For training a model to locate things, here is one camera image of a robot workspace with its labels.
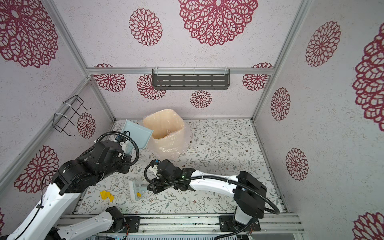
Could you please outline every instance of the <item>trash bin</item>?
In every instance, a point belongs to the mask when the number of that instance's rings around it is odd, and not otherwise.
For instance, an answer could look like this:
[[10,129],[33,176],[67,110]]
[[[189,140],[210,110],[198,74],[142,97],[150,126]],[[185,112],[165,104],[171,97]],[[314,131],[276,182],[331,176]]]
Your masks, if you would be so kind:
[[190,129],[172,109],[161,110],[145,117],[143,126],[153,130],[147,146],[161,161],[178,159],[188,147]]

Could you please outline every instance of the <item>wall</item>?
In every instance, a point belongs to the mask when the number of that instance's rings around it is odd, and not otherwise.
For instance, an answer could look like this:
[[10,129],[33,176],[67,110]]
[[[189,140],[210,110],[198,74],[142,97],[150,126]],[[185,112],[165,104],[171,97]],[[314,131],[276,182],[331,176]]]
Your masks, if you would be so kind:
[[[28,11],[41,12],[29,16]],[[1,2],[0,13],[2,174],[83,76],[40,2],[26,1],[23,7]]]
[[383,10],[315,1],[256,121],[309,239],[384,237]]
[[[55,4],[89,67],[272,67],[300,0],[197,2]],[[267,78],[231,75],[228,90],[197,92],[154,90],[150,75],[95,76],[117,118],[164,108],[182,117],[248,118]]]
[[[16,181],[8,186],[0,199],[0,235],[12,233],[17,226],[25,219],[29,212],[40,200],[41,179],[50,171],[55,171],[63,163],[78,157],[87,148],[92,146],[93,141],[107,132],[111,126],[107,115],[100,106],[91,87],[88,85],[79,95],[84,100],[84,107],[79,108],[79,115],[75,114],[73,122],[78,127],[62,118],[59,126],[70,134],[54,130],[49,138],[41,145],[41,148],[31,156],[31,161],[20,173]],[[74,103],[73,108],[77,109],[79,103]],[[68,118],[74,114],[68,110]],[[47,186],[53,174],[46,178]]]

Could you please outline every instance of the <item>dustpan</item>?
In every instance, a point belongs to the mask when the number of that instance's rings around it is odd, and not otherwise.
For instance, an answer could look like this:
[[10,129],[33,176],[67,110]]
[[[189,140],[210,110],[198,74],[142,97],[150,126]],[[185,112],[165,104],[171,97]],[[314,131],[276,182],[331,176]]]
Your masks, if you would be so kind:
[[[140,126],[139,124],[133,123],[131,121],[126,120],[124,127],[121,132],[129,131],[129,136],[133,139],[133,141],[137,144],[139,150],[145,148],[147,143],[153,133],[153,130],[150,130],[146,127]],[[127,148],[125,153],[130,154],[132,152],[133,145],[127,141]]]

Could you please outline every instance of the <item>red flower pattern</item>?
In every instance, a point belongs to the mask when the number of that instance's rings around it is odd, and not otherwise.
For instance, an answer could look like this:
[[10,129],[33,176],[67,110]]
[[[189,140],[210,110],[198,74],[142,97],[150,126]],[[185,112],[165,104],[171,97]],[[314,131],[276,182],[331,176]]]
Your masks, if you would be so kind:
[[3,229],[3,226],[4,226],[4,214],[2,214],[1,212],[1,208],[0,208],[0,236],[1,236],[1,230]]
[[[114,68],[109,64],[97,64],[96,68]],[[123,74],[94,74],[93,77],[98,85],[110,92],[120,92],[125,88],[125,78]]]
[[0,52],[23,67],[49,65],[58,35],[39,0],[0,1]]
[[271,113],[276,121],[283,120],[289,111],[291,106],[290,96],[287,89],[279,88],[273,94],[271,101]]
[[308,65],[317,67],[327,62],[337,49],[340,35],[340,26],[337,22],[326,22],[319,27],[308,42],[305,54]]
[[359,215],[359,218],[353,223],[354,240],[384,239],[384,216],[381,213],[366,212],[364,215]]
[[[41,190],[43,177],[48,172],[56,171],[58,168],[59,159],[54,149],[49,146],[43,146],[13,185],[21,192],[37,193]],[[43,183],[45,186],[49,185],[51,176],[53,175],[54,173],[50,173],[45,177],[45,182]]]
[[140,94],[148,99],[160,99],[166,94],[166,90],[156,90],[152,86],[152,75],[146,74],[140,76],[137,80],[136,87]]
[[153,46],[160,41],[163,29],[156,15],[148,9],[137,9],[129,20],[133,37],[144,46]]
[[252,21],[257,0],[179,0],[180,17],[191,37],[210,46],[233,41]]
[[212,95],[204,90],[198,90],[192,93],[190,101],[197,108],[205,108],[212,102]]
[[93,116],[83,113],[77,120],[77,130],[83,138],[90,138],[95,133],[96,123]]
[[285,160],[289,174],[296,180],[303,180],[308,174],[308,161],[304,153],[297,148],[292,148]]
[[364,109],[364,118],[372,119],[384,131],[384,23],[379,34],[365,46],[364,56],[355,71],[355,103]]
[[[253,66],[253,68],[272,68],[270,63],[259,63]],[[251,91],[257,91],[263,89],[265,83],[268,80],[267,74],[246,74],[243,76],[243,85],[246,89]]]

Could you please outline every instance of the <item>floral tablecloth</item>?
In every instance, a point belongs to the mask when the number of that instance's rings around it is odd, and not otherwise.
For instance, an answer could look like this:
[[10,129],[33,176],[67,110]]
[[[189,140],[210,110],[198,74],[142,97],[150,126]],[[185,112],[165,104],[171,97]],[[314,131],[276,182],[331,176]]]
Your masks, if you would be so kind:
[[[173,161],[175,166],[191,167],[219,175],[234,175],[241,170],[247,171],[267,187],[267,197],[282,210],[249,119],[186,122],[191,128],[191,138],[188,149],[179,159]],[[114,131],[121,131],[124,123],[125,121],[116,121]],[[144,168],[155,158],[147,148],[141,150],[138,162],[131,167],[128,174],[115,173],[95,187],[89,187],[76,214],[99,214],[111,206],[117,206],[123,214],[234,212],[236,202],[232,198],[208,191],[183,192],[168,188],[156,195],[146,191],[139,201],[132,200],[128,180],[136,179],[145,183]],[[109,202],[109,199],[101,199],[100,192],[103,190],[115,197],[112,202]]]

